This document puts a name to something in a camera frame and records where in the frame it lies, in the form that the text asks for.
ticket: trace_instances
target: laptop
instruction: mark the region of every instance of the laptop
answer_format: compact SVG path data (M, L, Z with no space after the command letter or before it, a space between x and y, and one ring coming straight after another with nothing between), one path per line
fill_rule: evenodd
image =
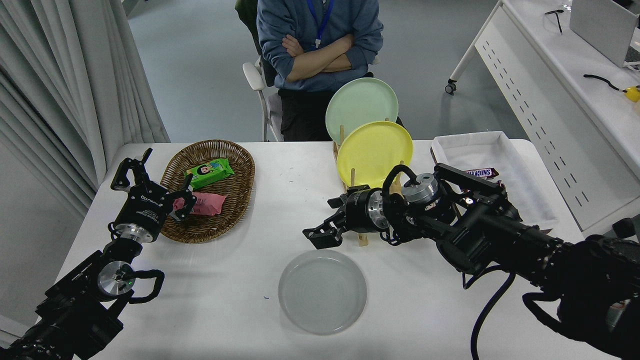
M569 28L619 67L640 65L638 16L613 0L573 0Z

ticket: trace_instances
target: desk leg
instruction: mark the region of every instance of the desk leg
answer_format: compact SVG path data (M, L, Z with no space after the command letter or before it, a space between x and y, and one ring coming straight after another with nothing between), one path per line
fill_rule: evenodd
M447 86L444 87L444 91L447 94L453 95L453 92L456 91L456 89L457 89L456 88L456 82L458 82L458 78L460 78L460 75L462 75L462 73L467 68L467 65L469 64L469 62L473 58L474 53L476 51L476 49L475 49L476 42L477 42L478 38L480 37L480 34L482 34L484 29L486 28L486 25L489 24L489 21L493 17L493 14L495 14L495 12L498 10L498 8L500 6L502 6L502 0L498 0L498 2L495 4L495 6L493 7L493 10L491 10L491 13L486 18L486 21L482 25L482 28L480 28L480 31L478 31L478 34L476 35L474 40L471 42L471 45L469 45L469 48L467 49L465 54L462 56L462 59L460 59L460 62L458 63L458 66L456 66L455 70L453 70L453 73L451 74L451 77L449 78L449 80L447 82Z

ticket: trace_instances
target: white storage box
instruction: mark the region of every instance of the white storage box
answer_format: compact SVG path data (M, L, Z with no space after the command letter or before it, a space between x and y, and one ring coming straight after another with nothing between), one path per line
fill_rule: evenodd
M557 217L546 200L543 189L533 178L509 138L502 131L438 136L431 144L436 163L445 163L462 171L494 168L499 175L509 201L519 210L523 223L550 230L557 225Z

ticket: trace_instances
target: caster wheel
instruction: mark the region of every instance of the caster wheel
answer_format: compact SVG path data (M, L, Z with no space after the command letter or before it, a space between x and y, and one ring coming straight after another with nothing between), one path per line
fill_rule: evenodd
M444 91L449 95L453 95L453 92L456 90L456 84L448 84L444 87Z

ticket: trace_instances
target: black pants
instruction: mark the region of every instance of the black pants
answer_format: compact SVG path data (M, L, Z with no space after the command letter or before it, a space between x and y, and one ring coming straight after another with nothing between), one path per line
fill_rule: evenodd
M280 89L284 141L331 141L324 118L334 94Z

